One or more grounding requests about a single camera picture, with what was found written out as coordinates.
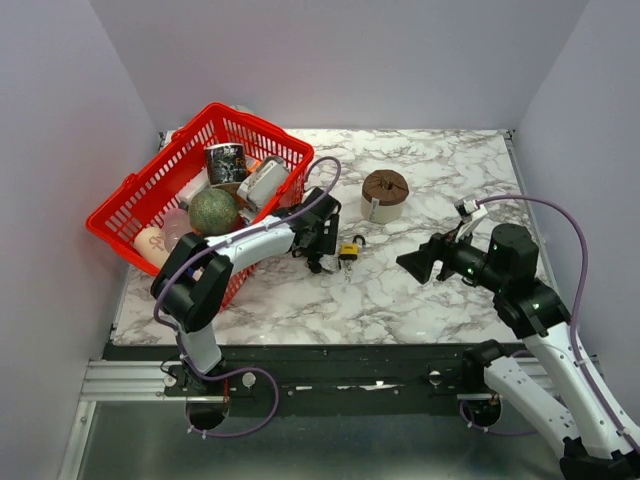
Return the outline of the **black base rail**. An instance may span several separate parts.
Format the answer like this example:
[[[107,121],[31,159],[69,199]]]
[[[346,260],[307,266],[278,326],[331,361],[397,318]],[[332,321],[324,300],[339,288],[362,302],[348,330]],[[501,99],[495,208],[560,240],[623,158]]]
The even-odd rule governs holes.
[[[462,399],[497,400],[469,344],[225,346],[205,381],[167,363],[165,395],[196,409],[280,416],[453,415]]]

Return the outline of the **yellow Opel padlock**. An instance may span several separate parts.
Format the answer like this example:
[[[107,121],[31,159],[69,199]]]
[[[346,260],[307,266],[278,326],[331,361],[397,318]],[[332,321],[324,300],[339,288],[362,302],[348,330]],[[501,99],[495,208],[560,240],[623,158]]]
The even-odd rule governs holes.
[[[366,239],[362,235],[355,235],[351,242],[341,246],[338,254],[339,261],[356,261],[360,251],[366,246]]]

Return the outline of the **dark printed can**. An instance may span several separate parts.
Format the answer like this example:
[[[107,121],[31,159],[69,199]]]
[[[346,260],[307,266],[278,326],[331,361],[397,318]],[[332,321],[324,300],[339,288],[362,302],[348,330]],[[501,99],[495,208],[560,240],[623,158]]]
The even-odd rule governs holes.
[[[249,175],[242,144],[215,144],[206,147],[204,152],[208,179],[212,185],[241,183]]]

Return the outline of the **white small box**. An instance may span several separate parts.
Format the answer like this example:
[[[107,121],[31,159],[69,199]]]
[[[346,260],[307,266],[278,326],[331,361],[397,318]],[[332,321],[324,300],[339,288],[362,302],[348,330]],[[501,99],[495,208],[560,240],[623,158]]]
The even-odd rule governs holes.
[[[203,168],[179,190],[178,201],[190,204],[192,199],[209,185],[207,170]]]

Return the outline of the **silver key bunch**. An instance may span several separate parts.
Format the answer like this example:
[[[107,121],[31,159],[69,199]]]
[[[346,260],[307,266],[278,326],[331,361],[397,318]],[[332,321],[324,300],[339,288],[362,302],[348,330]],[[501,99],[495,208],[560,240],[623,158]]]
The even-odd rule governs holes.
[[[347,281],[351,280],[352,273],[353,273],[353,264],[354,263],[355,263],[354,260],[342,260],[341,261],[341,268],[342,268],[342,271],[344,272],[345,279]]]

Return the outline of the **green glitter ball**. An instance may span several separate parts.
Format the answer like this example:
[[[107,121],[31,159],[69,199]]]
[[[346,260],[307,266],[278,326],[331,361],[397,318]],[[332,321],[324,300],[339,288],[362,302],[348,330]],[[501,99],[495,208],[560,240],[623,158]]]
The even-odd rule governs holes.
[[[239,222],[233,196],[215,187],[208,187],[194,196],[188,215],[192,229],[204,236],[230,233]]]

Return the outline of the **black Kaijing padlock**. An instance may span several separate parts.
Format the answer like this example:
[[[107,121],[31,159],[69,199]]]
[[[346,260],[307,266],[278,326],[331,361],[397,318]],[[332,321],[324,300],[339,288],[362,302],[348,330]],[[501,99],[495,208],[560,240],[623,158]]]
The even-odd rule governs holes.
[[[322,260],[324,258],[325,258],[325,255],[321,253],[313,253],[306,257],[307,267],[313,274],[323,274],[323,273],[333,274],[334,273],[334,271],[331,268],[326,267],[322,263]]]

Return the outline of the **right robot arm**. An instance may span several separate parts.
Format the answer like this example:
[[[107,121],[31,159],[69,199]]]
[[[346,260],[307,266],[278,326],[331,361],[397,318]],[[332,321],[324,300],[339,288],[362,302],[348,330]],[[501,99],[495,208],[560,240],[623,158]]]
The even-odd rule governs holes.
[[[636,479],[639,454],[625,437],[638,427],[618,427],[587,381],[604,384],[588,358],[570,339],[569,312],[560,297],[536,276],[538,247],[529,231],[500,224],[487,251],[458,241],[454,232],[436,233],[418,250],[396,262],[419,283],[426,283],[435,262],[437,280],[458,274],[471,286],[493,295],[498,317],[521,340],[555,386],[552,396],[532,380],[495,340],[464,353],[460,379],[469,390],[489,388],[506,399],[535,428],[559,459],[567,479]]]

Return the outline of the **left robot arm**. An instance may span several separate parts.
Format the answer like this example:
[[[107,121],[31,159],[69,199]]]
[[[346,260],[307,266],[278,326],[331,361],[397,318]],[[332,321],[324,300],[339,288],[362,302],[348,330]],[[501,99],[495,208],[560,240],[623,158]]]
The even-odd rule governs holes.
[[[304,201],[279,208],[261,221],[231,234],[202,238],[185,234],[155,277],[151,294],[154,315],[171,319],[182,360],[189,366],[187,382],[201,395],[214,393],[222,380],[223,359],[212,322],[223,308],[231,281],[270,257],[303,257],[315,274],[321,259],[336,251],[341,203],[321,188]]]

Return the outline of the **red plastic basket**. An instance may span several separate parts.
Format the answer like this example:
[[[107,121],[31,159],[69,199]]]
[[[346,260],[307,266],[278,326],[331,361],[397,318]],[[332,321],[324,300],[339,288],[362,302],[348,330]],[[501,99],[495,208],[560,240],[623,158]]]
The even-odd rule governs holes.
[[[178,205],[177,194],[205,167],[204,149],[219,143],[240,143],[254,160],[277,155],[290,174],[257,215],[261,221],[273,211],[302,200],[306,175],[314,159],[313,147],[255,115],[221,103],[211,103],[178,129],[142,170],[132,173],[86,220],[86,228],[108,243],[130,264],[156,276],[159,269],[134,248],[137,234],[163,225],[163,215]]]

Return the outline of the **silver grey can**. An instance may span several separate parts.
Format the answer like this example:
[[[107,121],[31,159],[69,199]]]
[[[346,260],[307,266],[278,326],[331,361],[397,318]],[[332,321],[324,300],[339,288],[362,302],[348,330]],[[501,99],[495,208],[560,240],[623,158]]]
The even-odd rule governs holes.
[[[263,209],[287,180],[290,172],[280,156],[265,158],[240,184],[238,196],[253,209]]]

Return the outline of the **brown wrapped paper roll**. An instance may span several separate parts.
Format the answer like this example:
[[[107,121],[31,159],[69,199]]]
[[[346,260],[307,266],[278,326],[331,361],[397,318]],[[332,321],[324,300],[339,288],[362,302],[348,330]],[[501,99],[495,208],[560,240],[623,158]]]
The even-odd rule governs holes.
[[[399,219],[409,195],[405,178],[394,170],[369,174],[361,189],[361,213],[365,220],[387,224]]]

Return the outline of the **clear plastic bottle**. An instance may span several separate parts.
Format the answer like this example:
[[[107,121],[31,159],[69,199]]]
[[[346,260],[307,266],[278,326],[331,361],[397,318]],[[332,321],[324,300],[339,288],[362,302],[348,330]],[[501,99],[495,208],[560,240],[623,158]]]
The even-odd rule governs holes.
[[[165,249],[171,252],[182,236],[192,233],[188,212],[181,208],[173,208],[163,216],[162,231]]]

